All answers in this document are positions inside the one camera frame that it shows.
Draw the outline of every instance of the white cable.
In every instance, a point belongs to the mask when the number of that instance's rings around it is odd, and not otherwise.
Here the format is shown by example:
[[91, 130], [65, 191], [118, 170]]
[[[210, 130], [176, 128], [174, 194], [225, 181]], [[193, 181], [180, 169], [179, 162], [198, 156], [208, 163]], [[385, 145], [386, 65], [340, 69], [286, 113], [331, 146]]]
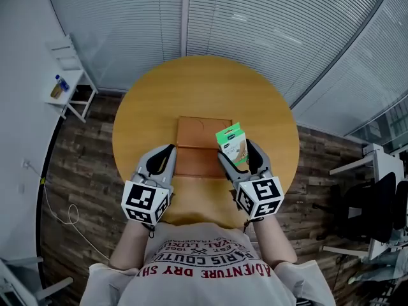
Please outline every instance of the white cable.
[[[28, 165], [28, 167], [30, 167], [30, 169], [32, 169], [32, 171], [34, 171], [38, 176], [40, 176], [40, 179], [41, 179], [41, 175], [31, 166], [31, 164], [28, 163], [27, 165]], [[81, 234], [81, 232], [80, 232], [80, 231], [78, 230], [78, 228], [75, 226], [75, 224], [79, 222], [79, 211], [78, 211], [78, 207], [77, 207], [75, 204], [71, 204], [71, 205], [68, 207], [68, 221], [69, 221], [69, 222], [64, 222], [64, 221], [61, 220], [61, 219], [58, 217], [58, 215], [52, 210], [51, 205], [50, 205], [50, 202], [49, 202], [49, 200], [48, 200], [47, 187], [45, 186], [45, 181], [44, 181], [44, 184], [43, 184], [43, 185], [44, 185], [45, 200], [47, 201], [47, 205], [48, 205], [48, 208], [50, 209], [51, 215], [52, 215], [53, 217], [55, 217], [55, 218], [56, 218], [59, 222], [61, 222], [62, 224], [70, 224], [70, 225], [72, 225], [72, 227], [74, 227], [74, 229], [76, 230], [76, 232], [79, 233], [80, 236], [81, 236], [83, 239], [85, 239], [85, 240], [87, 241], [87, 243], [88, 243], [89, 245], [91, 245], [91, 247], [92, 247], [95, 251], [97, 251], [98, 253], [100, 253], [100, 255], [102, 255], [104, 258], [106, 258], [107, 260], [109, 260], [109, 257], [106, 256], [105, 254], [103, 254], [102, 252], [100, 252], [100, 251], [98, 250], [98, 248], [96, 248], [93, 243], [91, 243], [83, 234]], [[76, 213], [76, 220], [75, 220], [75, 222], [72, 222], [72, 220], [71, 220], [71, 207], [75, 207], [75, 210], [76, 210], [76, 212], [77, 212], [77, 213]]]

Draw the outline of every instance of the water bottle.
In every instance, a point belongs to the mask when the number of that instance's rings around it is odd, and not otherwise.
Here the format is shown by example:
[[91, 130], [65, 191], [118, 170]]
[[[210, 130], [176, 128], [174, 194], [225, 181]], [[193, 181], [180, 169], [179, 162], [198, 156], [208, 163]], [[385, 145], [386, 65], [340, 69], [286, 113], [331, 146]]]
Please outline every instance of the water bottle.
[[57, 80], [59, 87], [64, 92], [69, 90], [69, 85], [66, 83], [65, 79], [63, 79], [63, 77], [61, 77], [60, 75], [57, 75], [57, 76], [55, 76], [55, 79]]

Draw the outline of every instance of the round wooden table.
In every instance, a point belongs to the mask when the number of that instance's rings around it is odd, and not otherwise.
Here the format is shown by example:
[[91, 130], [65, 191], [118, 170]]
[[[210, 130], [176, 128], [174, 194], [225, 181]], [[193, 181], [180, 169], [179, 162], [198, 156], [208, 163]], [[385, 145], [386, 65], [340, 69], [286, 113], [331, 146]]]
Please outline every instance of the round wooden table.
[[[288, 104], [256, 71], [222, 57], [183, 57], [141, 77], [126, 93], [113, 125], [113, 154], [123, 180], [139, 158], [175, 144], [180, 116], [232, 119], [268, 155], [284, 192], [298, 166], [299, 137]], [[214, 222], [242, 227], [245, 213], [233, 202], [226, 179], [174, 177], [175, 196], [162, 221]]]

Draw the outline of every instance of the green box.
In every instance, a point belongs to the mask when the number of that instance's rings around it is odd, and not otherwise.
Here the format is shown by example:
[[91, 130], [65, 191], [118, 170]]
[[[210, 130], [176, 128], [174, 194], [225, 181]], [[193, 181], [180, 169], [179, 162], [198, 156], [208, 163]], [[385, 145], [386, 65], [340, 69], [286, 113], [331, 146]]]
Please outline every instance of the green box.
[[248, 160], [247, 140], [240, 123], [219, 131], [215, 134], [219, 149], [224, 152], [228, 158], [239, 165]]

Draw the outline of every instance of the window blinds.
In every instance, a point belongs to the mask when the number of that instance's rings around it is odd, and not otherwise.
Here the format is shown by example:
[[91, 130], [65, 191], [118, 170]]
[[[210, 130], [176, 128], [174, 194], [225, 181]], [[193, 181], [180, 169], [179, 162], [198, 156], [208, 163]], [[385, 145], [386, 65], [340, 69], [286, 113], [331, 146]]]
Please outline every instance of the window blinds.
[[187, 55], [220, 55], [246, 64], [292, 104], [347, 44], [376, 2], [190, 0]]
[[51, 0], [98, 87], [129, 89], [180, 57], [182, 0]]
[[408, 88], [408, 0], [384, 0], [364, 30], [293, 108], [300, 124], [338, 135], [400, 101]]

